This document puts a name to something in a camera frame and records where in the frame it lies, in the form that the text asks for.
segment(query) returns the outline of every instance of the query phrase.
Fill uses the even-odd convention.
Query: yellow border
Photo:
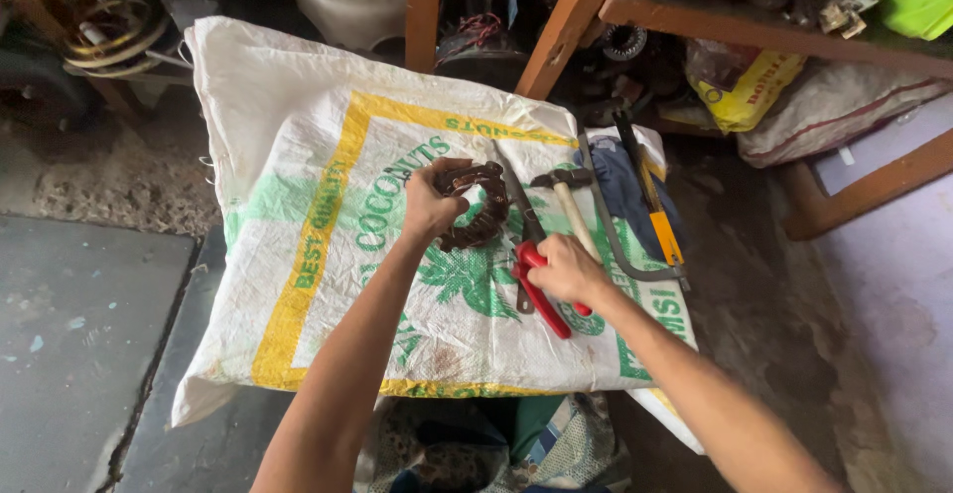
[[[425,128],[462,134],[480,134],[494,139],[517,139],[570,147],[578,146],[575,138],[546,131],[525,132],[485,119],[352,91],[351,102],[341,127],[340,141],[321,172],[315,198],[308,207],[308,214],[301,227],[292,271],[274,305],[265,334],[258,345],[255,360],[252,363],[252,380],[256,385],[293,391],[297,390],[304,378],[307,368],[292,368],[294,351],[304,327],[308,307],[324,275],[324,260],[327,258],[330,247],[331,233],[338,219],[351,169],[364,147],[372,116],[416,124]],[[381,393],[388,395],[444,396],[443,393],[446,392],[446,396],[451,397],[454,393],[466,391],[474,391],[477,395],[488,392],[526,395],[558,394],[498,383],[437,380],[384,379],[380,387]]]

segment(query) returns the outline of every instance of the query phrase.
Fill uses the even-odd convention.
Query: patterned fabric
[[[373,434],[372,477],[355,493],[544,491],[620,493],[629,454],[616,438],[602,393],[566,395],[521,462],[507,440],[467,400],[393,399]]]

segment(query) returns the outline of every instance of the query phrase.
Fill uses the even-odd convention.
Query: woman's right hand
[[[537,251],[548,264],[530,269],[530,282],[563,301],[592,308],[595,298],[615,288],[576,236],[554,232],[537,245]]]

